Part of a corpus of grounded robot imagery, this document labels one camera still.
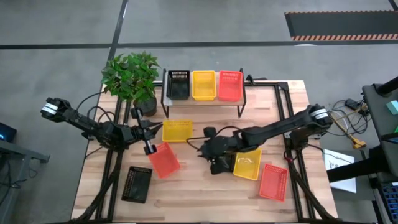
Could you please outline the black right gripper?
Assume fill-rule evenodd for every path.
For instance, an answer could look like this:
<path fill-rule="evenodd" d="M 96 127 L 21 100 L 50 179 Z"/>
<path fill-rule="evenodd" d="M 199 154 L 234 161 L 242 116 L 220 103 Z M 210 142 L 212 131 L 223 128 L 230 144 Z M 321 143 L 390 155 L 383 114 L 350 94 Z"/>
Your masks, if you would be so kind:
<path fill-rule="evenodd" d="M 210 163 L 211 174 L 232 173 L 236 161 L 236 153 L 232 148 L 233 138 L 219 136 L 214 127 L 206 127 L 203 133 L 208 139 L 199 148 L 198 156 Z"/>

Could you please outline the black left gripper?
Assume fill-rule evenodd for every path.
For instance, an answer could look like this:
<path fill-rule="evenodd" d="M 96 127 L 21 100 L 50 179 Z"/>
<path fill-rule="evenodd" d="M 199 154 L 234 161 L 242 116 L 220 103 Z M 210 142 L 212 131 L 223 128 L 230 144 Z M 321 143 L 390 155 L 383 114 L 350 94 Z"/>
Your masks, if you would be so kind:
<path fill-rule="evenodd" d="M 156 137 L 156 134 L 163 126 L 163 122 L 151 122 L 143 119 L 142 110 L 139 108 L 131 108 L 131 117 L 137 121 L 135 126 L 123 126 L 123 140 L 125 146 L 130 146 L 139 141 L 143 141 L 144 152 L 146 155 L 151 155 L 157 152 L 155 145 L 151 143 L 151 139 Z"/>

